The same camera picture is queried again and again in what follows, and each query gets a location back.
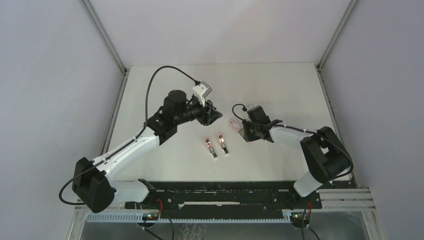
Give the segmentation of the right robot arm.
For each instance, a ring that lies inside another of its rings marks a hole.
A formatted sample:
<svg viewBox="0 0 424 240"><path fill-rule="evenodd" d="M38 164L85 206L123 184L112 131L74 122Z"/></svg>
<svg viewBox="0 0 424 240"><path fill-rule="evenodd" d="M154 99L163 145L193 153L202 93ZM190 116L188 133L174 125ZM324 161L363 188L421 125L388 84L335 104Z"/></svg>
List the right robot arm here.
<svg viewBox="0 0 424 240"><path fill-rule="evenodd" d="M308 170L290 190L289 203L295 208L302 208L312 192L349 175L354 168L348 151L328 126L311 131L283 124L280 120L269 123L244 120L242 123L246 142L264 140L302 151Z"/></svg>

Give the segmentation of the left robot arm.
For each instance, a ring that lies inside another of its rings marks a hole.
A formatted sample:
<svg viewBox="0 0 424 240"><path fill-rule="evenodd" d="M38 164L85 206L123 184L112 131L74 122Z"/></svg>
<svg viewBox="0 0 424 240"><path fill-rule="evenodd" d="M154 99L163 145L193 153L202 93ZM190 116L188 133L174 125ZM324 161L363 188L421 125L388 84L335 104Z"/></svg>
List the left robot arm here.
<svg viewBox="0 0 424 240"><path fill-rule="evenodd" d="M159 147L177 133L178 126L194 120L210 126L222 117L210 100L187 99L182 90L172 90L158 111L148 118L132 138L92 160L81 158L75 164L72 191L93 213L114 203L138 202L149 209L156 203L153 187L145 180L121 181L116 176L143 154Z"/></svg>

